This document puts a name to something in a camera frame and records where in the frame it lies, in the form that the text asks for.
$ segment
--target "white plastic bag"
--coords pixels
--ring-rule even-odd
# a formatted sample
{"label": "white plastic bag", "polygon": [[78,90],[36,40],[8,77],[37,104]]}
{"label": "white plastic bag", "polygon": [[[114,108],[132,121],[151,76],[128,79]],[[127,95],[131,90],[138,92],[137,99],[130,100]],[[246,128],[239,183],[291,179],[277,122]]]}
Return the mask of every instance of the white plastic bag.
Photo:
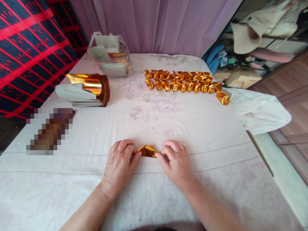
{"label": "white plastic bag", "polygon": [[258,135],[290,123],[291,115],[275,96],[255,91],[224,88],[230,93],[230,105],[246,130]]}
{"label": "white plastic bag", "polygon": [[121,35],[102,35],[94,32],[89,46],[89,55],[98,63],[108,77],[126,77],[133,64],[129,58],[129,50]]}

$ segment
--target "hat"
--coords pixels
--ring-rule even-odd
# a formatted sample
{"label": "hat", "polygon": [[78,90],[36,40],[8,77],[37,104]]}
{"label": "hat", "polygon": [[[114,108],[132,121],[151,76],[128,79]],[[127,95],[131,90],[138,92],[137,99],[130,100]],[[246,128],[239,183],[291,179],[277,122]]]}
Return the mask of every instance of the hat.
{"label": "hat", "polygon": [[278,5],[271,5],[263,10],[248,14],[238,24],[231,23],[234,35],[234,52],[246,54],[257,48],[262,35],[271,31],[282,16],[294,4],[294,1],[278,1]]}

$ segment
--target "purple curtain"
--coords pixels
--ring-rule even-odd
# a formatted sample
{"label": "purple curtain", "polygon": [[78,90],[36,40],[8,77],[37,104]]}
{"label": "purple curtain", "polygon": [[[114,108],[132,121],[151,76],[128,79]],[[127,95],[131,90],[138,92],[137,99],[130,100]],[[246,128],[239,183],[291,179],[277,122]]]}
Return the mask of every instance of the purple curtain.
{"label": "purple curtain", "polygon": [[122,35],[131,53],[201,57],[241,0],[73,0],[90,40],[94,31]]}

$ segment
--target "floral tablecloth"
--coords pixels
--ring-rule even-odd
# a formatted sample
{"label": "floral tablecloth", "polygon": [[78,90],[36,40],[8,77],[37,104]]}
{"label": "floral tablecloth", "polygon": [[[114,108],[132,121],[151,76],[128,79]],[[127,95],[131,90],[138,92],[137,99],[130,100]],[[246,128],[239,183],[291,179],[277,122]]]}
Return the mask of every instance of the floral tablecloth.
{"label": "floral tablecloth", "polygon": [[[166,139],[184,143],[196,177],[250,230],[302,230],[230,105],[215,94],[149,90],[144,69],[209,71],[200,58],[131,54],[134,70],[112,79],[106,108],[75,108],[53,156],[27,155],[26,145],[56,107],[71,107],[54,92],[0,157],[0,230],[57,230],[100,182],[109,148]],[[86,53],[70,73],[102,73]],[[142,157],[102,230],[168,226],[202,230],[181,192],[156,158]]]}

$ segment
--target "forearm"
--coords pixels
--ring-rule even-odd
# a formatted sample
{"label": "forearm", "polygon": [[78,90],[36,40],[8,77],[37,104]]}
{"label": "forearm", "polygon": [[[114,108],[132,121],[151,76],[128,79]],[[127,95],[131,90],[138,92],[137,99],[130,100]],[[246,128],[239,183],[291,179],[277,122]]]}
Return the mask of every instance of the forearm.
{"label": "forearm", "polygon": [[99,184],[59,231],[97,231],[115,200]]}
{"label": "forearm", "polygon": [[183,194],[197,213],[206,230],[248,230],[198,180],[196,180],[193,189],[183,192]]}

